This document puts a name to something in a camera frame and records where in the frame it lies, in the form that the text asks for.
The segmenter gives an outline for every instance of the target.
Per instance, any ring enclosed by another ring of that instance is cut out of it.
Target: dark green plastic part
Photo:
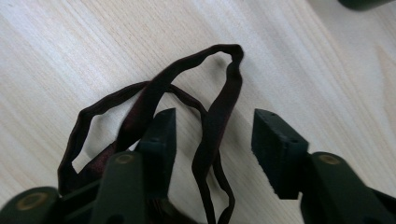
[[[343,6],[353,10],[368,10],[374,7],[382,6],[394,0],[338,0]]]

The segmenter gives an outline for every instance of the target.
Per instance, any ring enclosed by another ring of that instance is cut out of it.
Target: wooden table
[[[250,151],[254,108],[280,115],[310,151],[345,158],[370,187],[396,196],[396,3],[366,12],[335,0],[12,1],[0,3],[0,204],[56,186],[78,112],[153,78],[169,63],[218,43],[245,51],[244,85],[222,145],[237,200],[232,223],[303,223],[280,201]],[[215,55],[174,84],[206,108],[229,57]],[[114,140],[133,101],[94,119],[80,169]],[[177,160],[170,199],[205,222],[191,160],[198,114],[174,96]],[[217,215],[225,194],[208,177]]]

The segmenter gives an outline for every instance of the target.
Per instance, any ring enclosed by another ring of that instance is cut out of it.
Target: table surface
[[[244,85],[221,152],[236,207],[232,223],[303,223],[280,201],[250,151],[254,108],[271,110],[310,143],[345,158],[370,187],[396,196],[396,3],[354,12],[335,0],[12,1],[0,3],[0,205],[57,185],[78,112],[150,80],[168,64],[218,43],[245,52]],[[224,83],[221,54],[174,84],[208,108]],[[112,142],[132,101],[95,118],[77,169]],[[198,115],[177,108],[171,201],[205,222],[191,160]],[[217,215],[227,198],[214,183]]]

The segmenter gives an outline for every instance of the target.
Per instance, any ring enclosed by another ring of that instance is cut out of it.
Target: dark brown strap
[[[233,61],[227,67],[227,80],[224,87],[206,113],[204,107],[197,100],[172,86],[171,82],[181,72],[198,66],[207,56],[219,51],[230,54]],[[198,109],[201,113],[203,137],[192,162],[192,171],[202,195],[207,221],[209,224],[214,224],[216,223],[214,208],[209,187],[205,181],[209,168],[213,165],[220,187],[227,192],[230,198],[229,206],[221,214],[219,223],[228,223],[233,212],[234,197],[221,167],[219,144],[242,86],[242,77],[239,72],[239,64],[242,58],[243,51],[238,45],[216,45],[172,63],[150,82],[126,87],[81,111],[58,170],[60,192],[65,194],[100,178],[106,160],[111,155],[126,150],[142,137],[153,119],[156,107],[163,94],[170,91],[183,103]],[[72,161],[82,149],[93,116],[103,114],[109,108],[120,105],[142,89],[143,92],[121,124],[115,143],[110,144],[77,174],[72,166]]]

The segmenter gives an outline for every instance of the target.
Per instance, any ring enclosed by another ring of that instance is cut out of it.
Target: dark green object
[[[280,199],[303,194],[305,224],[396,224],[396,199],[373,190],[341,157],[308,143],[275,113],[256,109],[252,150]]]
[[[59,201],[58,190],[51,187],[29,189],[9,201],[0,212],[0,223],[56,223],[54,205]]]
[[[368,10],[374,7],[379,7],[394,0],[338,0],[344,7],[354,10]]]

